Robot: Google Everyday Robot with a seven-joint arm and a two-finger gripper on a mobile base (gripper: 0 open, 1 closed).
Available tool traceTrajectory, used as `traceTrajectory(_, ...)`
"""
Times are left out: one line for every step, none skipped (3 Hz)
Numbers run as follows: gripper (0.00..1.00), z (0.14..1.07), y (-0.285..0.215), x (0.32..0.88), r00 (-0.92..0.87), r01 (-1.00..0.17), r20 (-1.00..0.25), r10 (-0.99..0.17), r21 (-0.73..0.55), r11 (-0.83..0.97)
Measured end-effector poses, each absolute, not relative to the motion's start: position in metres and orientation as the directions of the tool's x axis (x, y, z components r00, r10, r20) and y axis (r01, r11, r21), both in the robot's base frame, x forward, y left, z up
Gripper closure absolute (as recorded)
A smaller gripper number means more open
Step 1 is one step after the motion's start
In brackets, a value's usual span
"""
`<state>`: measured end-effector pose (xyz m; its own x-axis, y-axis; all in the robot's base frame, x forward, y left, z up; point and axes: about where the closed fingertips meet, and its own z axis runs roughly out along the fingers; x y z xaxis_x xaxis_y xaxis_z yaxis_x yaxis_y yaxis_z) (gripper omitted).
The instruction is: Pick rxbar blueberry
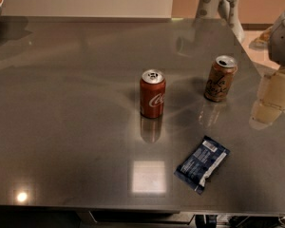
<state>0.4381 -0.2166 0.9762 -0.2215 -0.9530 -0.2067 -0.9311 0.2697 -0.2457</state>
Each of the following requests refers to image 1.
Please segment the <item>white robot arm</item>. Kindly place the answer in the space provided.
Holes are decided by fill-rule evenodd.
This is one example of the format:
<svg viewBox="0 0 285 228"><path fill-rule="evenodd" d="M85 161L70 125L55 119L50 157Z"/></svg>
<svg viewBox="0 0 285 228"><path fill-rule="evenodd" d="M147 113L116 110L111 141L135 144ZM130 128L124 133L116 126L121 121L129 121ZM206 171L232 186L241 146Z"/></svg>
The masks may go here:
<svg viewBox="0 0 285 228"><path fill-rule="evenodd" d="M251 127L257 130L271 125L285 110L285 10L272 26L268 53L279 69L262 74L250 118Z"/></svg>

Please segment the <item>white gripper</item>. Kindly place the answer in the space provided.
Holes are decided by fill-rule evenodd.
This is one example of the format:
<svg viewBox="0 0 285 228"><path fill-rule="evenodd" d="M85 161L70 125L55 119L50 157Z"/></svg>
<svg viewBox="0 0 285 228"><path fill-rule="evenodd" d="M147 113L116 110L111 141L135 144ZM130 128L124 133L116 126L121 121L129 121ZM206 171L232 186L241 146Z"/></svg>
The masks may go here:
<svg viewBox="0 0 285 228"><path fill-rule="evenodd" d="M272 125L285 111L285 66L264 72L259 83L249 124L256 130Z"/></svg>

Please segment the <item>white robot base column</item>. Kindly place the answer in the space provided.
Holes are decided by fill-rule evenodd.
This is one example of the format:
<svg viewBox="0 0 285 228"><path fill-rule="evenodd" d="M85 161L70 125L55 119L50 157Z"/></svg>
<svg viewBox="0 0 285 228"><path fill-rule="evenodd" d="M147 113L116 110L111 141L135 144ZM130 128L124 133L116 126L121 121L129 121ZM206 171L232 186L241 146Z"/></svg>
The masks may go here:
<svg viewBox="0 0 285 228"><path fill-rule="evenodd" d="M197 19L214 19L219 15L224 19L237 39L242 43L244 30L238 17L239 0L199 0L196 12Z"/></svg>

